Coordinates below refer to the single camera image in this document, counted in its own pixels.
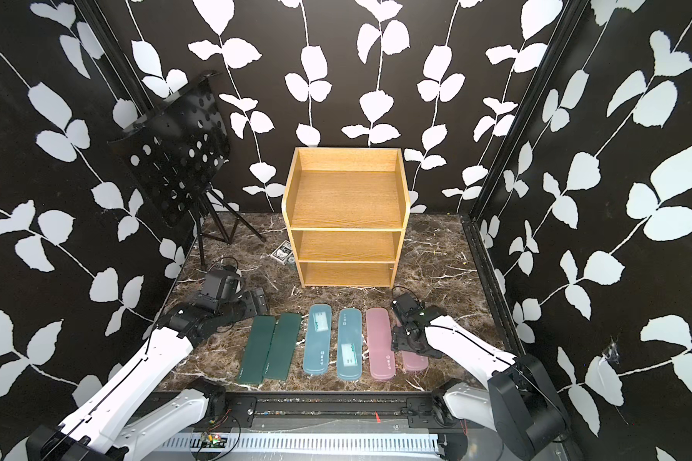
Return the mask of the pink pencil case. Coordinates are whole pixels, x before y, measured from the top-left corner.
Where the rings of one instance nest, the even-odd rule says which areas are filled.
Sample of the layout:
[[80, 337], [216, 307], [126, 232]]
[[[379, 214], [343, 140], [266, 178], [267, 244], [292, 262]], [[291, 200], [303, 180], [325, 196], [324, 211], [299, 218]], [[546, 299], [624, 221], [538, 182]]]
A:
[[374, 307], [366, 311], [369, 370], [375, 380], [392, 380], [396, 375], [395, 356], [391, 349], [391, 324], [388, 311]]
[[411, 351], [400, 351], [400, 355], [406, 373], [419, 373], [429, 367], [429, 359], [424, 355], [417, 355]]

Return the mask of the dark green pencil case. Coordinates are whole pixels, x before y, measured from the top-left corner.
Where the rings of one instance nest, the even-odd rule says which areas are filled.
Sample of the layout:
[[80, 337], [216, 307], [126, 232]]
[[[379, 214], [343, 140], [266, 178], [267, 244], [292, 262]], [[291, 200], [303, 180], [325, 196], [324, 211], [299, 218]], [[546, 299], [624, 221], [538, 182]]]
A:
[[257, 316], [254, 318], [240, 364], [240, 372], [236, 379], [238, 384], [259, 385], [263, 383], [264, 367], [275, 327], [275, 317]]
[[283, 313], [280, 316], [264, 367], [263, 377], [267, 380], [285, 381], [288, 378], [301, 323], [301, 314]]

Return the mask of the teal pencil case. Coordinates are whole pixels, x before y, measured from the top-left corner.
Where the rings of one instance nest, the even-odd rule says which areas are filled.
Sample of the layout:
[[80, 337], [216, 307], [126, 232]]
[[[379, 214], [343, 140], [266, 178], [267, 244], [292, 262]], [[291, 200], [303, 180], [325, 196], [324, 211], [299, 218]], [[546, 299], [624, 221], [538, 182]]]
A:
[[310, 376], [324, 375], [330, 364], [333, 311], [330, 305], [313, 305], [309, 310], [303, 370]]
[[355, 308], [338, 314], [336, 374], [341, 380], [357, 381], [363, 372], [363, 317]]

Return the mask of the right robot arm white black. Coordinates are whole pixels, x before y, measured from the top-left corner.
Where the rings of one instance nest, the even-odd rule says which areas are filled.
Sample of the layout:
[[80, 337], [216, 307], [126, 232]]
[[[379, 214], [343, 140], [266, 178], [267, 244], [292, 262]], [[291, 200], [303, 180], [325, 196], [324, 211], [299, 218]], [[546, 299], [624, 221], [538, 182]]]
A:
[[543, 364], [532, 355], [502, 351], [465, 330], [445, 309], [428, 307], [405, 290], [391, 302], [398, 325], [392, 350], [449, 357], [481, 385], [451, 380], [432, 392], [434, 420], [473, 423], [495, 431], [504, 447], [531, 460], [569, 433], [568, 411]]

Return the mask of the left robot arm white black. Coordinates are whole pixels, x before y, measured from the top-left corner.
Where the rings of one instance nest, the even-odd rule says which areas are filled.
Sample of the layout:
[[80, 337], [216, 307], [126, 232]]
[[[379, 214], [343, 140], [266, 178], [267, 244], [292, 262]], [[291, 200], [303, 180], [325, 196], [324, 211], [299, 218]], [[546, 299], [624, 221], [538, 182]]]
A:
[[228, 411], [224, 387], [194, 380], [164, 405], [136, 419], [163, 378], [219, 328], [267, 313], [261, 288], [234, 303], [181, 303], [165, 316], [109, 382], [55, 428], [39, 426], [27, 439], [30, 460], [142, 460], [184, 428], [220, 420]]

